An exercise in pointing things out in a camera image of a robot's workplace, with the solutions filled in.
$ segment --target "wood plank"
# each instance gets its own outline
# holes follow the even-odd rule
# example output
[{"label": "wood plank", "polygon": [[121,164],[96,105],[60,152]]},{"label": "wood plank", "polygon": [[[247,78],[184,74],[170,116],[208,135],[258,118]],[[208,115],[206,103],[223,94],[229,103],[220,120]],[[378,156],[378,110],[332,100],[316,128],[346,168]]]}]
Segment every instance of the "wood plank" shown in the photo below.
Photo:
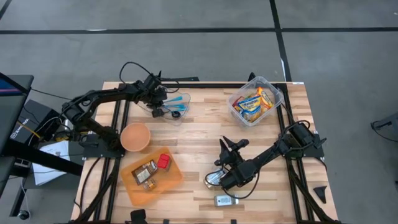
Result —
[{"label": "wood plank", "polygon": [[[118,82],[105,82],[103,89],[116,88]],[[310,103],[304,85],[287,84],[290,104],[294,119],[307,119],[311,122],[311,130],[315,130]],[[278,157],[261,169],[261,176],[256,190],[239,205],[233,207],[215,207],[215,195],[223,195],[218,190],[208,190],[203,183],[204,176],[215,170],[213,162],[220,153],[219,138],[222,135],[233,141],[242,138],[250,140],[250,145],[241,150],[245,159],[253,158],[277,139],[279,123],[276,111],[264,118],[259,125],[252,128],[240,128],[234,118],[228,113],[226,99],[236,91],[231,88],[188,89],[182,88],[182,93],[192,97],[190,111],[180,126],[173,126],[161,119],[153,119],[140,107],[132,103],[128,123],[145,122],[151,131],[152,139],[149,147],[142,152],[127,152],[122,159],[121,168],[137,161],[149,153],[167,146],[173,154],[175,162],[183,173],[184,181],[178,187],[164,192],[158,200],[142,207],[133,207],[127,196],[126,188],[118,179],[112,223],[124,223],[129,220],[132,210],[144,208],[149,223],[161,223],[164,218],[171,223],[230,223],[237,219],[238,223],[295,223],[292,197],[286,164]],[[118,126],[121,124],[124,103],[121,104]],[[105,103],[98,107],[96,120],[102,125],[110,125],[114,103]],[[283,110],[284,119],[287,113]],[[76,198],[80,198],[84,178],[94,159],[85,162]],[[310,193],[325,212],[332,218],[337,218],[328,177],[324,166],[315,159],[303,160]],[[98,191],[103,160],[93,169],[85,189],[83,207],[86,208]],[[253,187],[254,181],[242,188],[233,188],[231,192],[246,195]],[[313,192],[314,187],[327,185],[326,200],[323,204]],[[302,215],[306,217],[305,206],[300,196]],[[104,218],[108,202],[105,196],[101,209]],[[75,207],[72,219],[78,216]]]}]

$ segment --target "orange bowl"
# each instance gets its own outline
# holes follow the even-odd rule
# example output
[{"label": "orange bowl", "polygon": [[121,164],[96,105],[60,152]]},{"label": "orange bowl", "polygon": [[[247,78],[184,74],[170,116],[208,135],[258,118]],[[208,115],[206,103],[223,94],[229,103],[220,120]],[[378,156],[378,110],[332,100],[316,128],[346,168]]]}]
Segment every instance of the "orange bowl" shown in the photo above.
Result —
[{"label": "orange bowl", "polygon": [[120,135],[122,146],[131,152],[139,152],[148,146],[150,131],[143,123],[132,123]]}]

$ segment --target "red object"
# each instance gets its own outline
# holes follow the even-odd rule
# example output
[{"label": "red object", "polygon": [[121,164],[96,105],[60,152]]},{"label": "red object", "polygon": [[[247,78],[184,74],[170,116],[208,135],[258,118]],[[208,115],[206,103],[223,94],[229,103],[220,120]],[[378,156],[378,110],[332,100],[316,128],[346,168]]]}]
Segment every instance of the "red object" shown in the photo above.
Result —
[{"label": "red object", "polygon": [[170,167],[170,162],[169,155],[161,154],[159,160],[157,161],[157,167],[168,170]]}]

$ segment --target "black line on floor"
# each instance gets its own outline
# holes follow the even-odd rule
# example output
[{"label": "black line on floor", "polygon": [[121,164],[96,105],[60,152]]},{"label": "black line on floor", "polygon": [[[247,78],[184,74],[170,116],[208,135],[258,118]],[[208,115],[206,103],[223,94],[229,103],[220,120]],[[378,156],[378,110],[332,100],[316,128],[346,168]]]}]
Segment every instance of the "black line on floor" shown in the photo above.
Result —
[{"label": "black line on floor", "polygon": [[191,33],[230,33],[230,32],[274,32],[265,27],[214,27],[214,28],[175,28],[175,29],[101,29],[101,30],[0,30],[6,34],[191,34]]},{"label": "black line on floor", "polygon": [[1,10],[0,10],[0,20],[3,17],[4,13],[6,13],[8,6],[11,4],[12,0],[7,0],[4,5],[2,6]]},{"label": "black line on floor", "polygon": [[282,32],[398,32],[398,27],[282,28]]},{"label": "black line on floor", "polygon": [[282,30],[280,28],[278,11],[276,9],[275,0],[269,0],[269,4],[271,5],[272,18],[274,19],[276,39],[278,41],[279,54],[280,54],[280,59],[282,60],[282,67],[284,69],[285,81],[291,82],[292,76],[290,74],[289,63],[287,61],[286,48],[284,44],[284,38],[282,36]]}]

